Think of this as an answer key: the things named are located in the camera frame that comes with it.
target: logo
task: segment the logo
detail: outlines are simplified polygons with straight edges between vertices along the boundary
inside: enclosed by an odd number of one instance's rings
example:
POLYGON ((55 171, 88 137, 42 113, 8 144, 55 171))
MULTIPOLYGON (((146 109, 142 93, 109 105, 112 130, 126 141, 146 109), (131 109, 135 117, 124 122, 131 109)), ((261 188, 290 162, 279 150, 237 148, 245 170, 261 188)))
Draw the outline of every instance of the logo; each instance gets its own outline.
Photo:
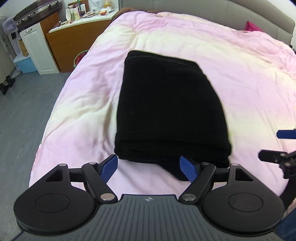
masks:
POLYGON ((147 197, 147 198, 145 198, 144 200, 147 201, 147 202, 151 202, 151 201, 153 201, 154 199, 151 198, 151 197, 147 197))

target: metal screw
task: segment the metal screw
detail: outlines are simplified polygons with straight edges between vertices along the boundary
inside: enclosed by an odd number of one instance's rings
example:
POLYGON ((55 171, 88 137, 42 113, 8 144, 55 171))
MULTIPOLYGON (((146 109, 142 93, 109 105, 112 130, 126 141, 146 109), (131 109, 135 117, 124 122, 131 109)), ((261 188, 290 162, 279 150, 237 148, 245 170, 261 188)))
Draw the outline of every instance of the metal screw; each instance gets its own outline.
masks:
POLYGON ((185 193, 182 195, 182 199, 184 201, 190 202, 190 201, 194 201, 196 199, 196 196, 191 193, 185 193))
POLYGON ((104 201, 111 201, 115 198, 114 194, 112 193, 104 193, 101 195, 101 199, 104 201))

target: gray headboard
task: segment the gray headboard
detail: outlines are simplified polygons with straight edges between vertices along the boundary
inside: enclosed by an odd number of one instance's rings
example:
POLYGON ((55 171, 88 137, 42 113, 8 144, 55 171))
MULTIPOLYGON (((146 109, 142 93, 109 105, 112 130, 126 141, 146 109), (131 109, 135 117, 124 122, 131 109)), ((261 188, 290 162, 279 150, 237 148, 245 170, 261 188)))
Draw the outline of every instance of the gray headboard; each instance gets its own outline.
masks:
POLYGON ((122 7, 185 13, 237 30, 243 30, 251 21, 288 45, 295 27, 291 18, 267 0, 119 0, 119 8, 122 7))

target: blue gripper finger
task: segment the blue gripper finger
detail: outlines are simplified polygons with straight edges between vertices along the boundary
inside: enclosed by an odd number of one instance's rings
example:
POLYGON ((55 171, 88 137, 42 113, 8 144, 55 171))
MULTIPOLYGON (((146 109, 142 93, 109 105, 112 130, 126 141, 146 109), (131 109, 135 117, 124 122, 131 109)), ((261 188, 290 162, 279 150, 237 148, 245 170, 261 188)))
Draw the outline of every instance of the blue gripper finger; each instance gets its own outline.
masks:
POLYGON ((180 169, 191 183, 198 177, 196 166, 184 156, 180 157, 180 169))
POLYGON ((296 130, 279 130, 276 137, 279 139, 296 139, 296 130))
POLYGON ((98 167, 101 169, 100 177, 101 179, 107 183, 114 172, 117 170, 118 167, 118 158, 115 154, 112 154, 108 158, 106 158, 104 161, 102 161, 98 167))

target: black folded cloth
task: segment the black folded cloth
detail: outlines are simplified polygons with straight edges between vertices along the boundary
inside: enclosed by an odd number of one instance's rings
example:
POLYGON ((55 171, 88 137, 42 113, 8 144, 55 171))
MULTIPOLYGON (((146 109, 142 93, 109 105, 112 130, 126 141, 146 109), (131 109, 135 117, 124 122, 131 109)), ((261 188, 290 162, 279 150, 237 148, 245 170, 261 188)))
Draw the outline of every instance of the black folded cloth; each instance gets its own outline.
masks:
POLYGON ((181 155, 228 167, 231 145, 221 103, 195 62, 142 51, 125 59, 115 153, 159 164, 181 180, 181 155))

